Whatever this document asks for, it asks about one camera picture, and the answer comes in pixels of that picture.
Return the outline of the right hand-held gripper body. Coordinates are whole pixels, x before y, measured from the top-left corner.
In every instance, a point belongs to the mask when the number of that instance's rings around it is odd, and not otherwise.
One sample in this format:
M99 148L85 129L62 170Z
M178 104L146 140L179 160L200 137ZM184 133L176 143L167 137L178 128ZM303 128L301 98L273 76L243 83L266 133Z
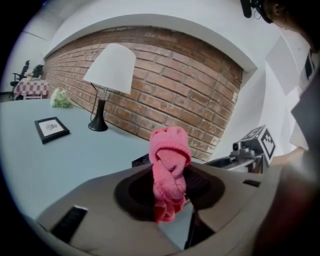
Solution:
M274 157L276 144L266 125L251 130L242 139L233 143L230 157L237 168L245 172L262 174Z

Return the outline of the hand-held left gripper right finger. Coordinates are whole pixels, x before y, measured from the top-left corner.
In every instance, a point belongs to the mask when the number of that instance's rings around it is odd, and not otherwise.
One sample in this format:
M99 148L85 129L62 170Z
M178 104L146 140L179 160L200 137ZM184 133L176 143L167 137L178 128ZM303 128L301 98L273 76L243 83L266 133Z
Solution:
M251 256L254 241L274 199L274 171L264 174L193 163L188 169L207 180L191 202L214 233L184 251L186 256Z

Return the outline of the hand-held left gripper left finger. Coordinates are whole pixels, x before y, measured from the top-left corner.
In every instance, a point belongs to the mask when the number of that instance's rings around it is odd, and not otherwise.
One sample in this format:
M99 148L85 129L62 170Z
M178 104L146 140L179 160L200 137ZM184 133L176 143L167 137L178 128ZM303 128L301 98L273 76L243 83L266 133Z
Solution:
M69 245L73 253L94 256L171 256L179 248L152 221L133 219L116 202L114 192L125 178L151 170L138 166L90 179L47 207L36 221L47 231L73 207L87 213Z

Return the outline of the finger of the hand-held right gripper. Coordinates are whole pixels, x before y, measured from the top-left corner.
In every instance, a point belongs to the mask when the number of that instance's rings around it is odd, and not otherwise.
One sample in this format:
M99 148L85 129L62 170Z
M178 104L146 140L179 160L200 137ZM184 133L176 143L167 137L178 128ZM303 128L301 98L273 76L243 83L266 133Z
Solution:
M240 157L222 157L205 163L208 166L225 169L234 172L248 172L247 166L251 164L251 160Z

